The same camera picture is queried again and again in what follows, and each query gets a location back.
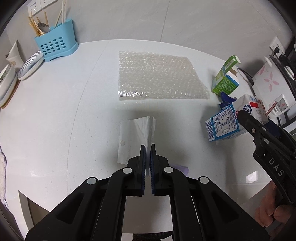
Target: blue utensil holder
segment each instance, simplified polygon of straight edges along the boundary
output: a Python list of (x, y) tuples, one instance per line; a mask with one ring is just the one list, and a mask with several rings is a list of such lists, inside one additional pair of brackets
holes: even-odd
[(35, 38), (46, 62), (71, 55), (76, 51), (78, 43), (75, 39), (72, 19), (67, 19), (64, 24), (50, 29), (50, 32)]

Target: white tabletop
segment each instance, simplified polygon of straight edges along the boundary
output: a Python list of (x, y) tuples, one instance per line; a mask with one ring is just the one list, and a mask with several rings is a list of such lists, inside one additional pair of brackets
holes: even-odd
[[(224, 61), (203, 52), (160, 42), (104, 40), (80, 44), (71, 56), (44, 63), (22, 81), (0, 112), (0, 141), (7, 157), (6, 200), (25, 236), (19, 191), (51, 211), (90, 176), (103, 179), (124, 165), (117, 163), (120, 122), (154, 116), (153, 143), (158, 155), (187, 166), (189, 176), (209, 177), (239, 204), (269, 181), (253, 159), (253, 138), (209, 142), (205, 120), (219, 111), (210, 99), (118, 100), (120, 50), (188, 57), (210, 90)], [(249, 93), (247, 83), (232, 96)], [(257, 181), (246, 176), (257, 171)], [(153, 197), (146, 180), (144, 197), (128, 197), (123, 232), (172, 230), (169, 197)]]

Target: pink flower print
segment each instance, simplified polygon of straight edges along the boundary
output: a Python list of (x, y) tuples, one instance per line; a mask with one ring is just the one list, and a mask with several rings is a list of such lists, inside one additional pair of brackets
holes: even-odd
[(267, 71), (265, 70), (265, 65), (263, 65), (263, 67), (258, 71), (258, 73), (256, 75), (262, 75), (264, 73), (266, 73)]
[(279, 85), (279, 83), (277, 81), (272, 81), (272, 72), (270, 73), (269, 78), (268, 79), (264, 79), (264, 81), (271, 82), (270, 85), (269, 85), (269, 91), (270, 92), (272, 91), (272, 84)]
[(263, 74), (264, 69), (265, 69), (265, 65), (263, 65), (262, 69), (260, 70), (260, 75)]

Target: barcode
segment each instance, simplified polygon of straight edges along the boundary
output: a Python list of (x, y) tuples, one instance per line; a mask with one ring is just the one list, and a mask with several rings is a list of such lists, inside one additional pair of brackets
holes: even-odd
[(214, 135), (214, 130), (213, 130), (213, 125), (211, 122), (211, 119), (206, 121), (206, 127), (207, 127), (207, 134), (209, 136), (209, 141), (215, 140), (215, 135)]
[(229, 63), (225, 66), (225, 70), (235, 61), (235, 59), (232, 59), (229, 61)]

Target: finger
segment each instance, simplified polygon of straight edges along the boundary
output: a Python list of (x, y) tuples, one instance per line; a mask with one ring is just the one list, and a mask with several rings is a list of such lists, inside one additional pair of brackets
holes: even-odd
[(269, 216), (267, 214), (265, 204), (261, 204), (261, 206), (260, 206), (260, 220), (264, 224), (264, 226), (266, 226), (266, 227), (268, 227), (269, 225), (272, 224), (272, 216)]
[(273, 181), (268, 184), (267, 192), (265, 194), (268, 198), (274, 198), (276, 196), (276, 185)]
[(263, 223), (260, 220), (260, 207), (256, 208), (254, 219), (256, 220), (257, 223), (259, 223), (262, 227), (264, 227)]
[(262, 200), (262, 205), (265, 207), (266, 213), (268, 216), (271, 216), (276, 209), (275, 196), (276, 196), (276, 185), (274, 184), (273, 181), (271, 181), (268, 184), (266, 195)]
[(278, 206), (274, 211), (274, 218), (277, 221), (285, 224), (291, 217), (293, 210), (294, 210), (294, 207), (290, 205)]

